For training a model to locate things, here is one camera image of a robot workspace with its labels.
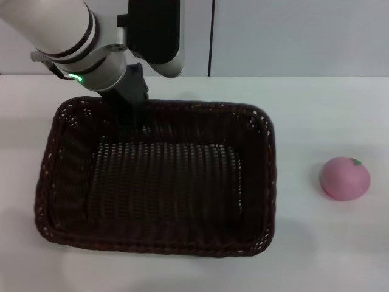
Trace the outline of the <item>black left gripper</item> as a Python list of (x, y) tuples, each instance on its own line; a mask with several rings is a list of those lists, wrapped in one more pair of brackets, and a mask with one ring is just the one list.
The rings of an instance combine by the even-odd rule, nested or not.
[(118, 83), (100, 95), (117, 105), (117, 120), (120, 125), (140, 128), (145, 124), (148, 86), (141, 63), (127, 65), (125, 74)]

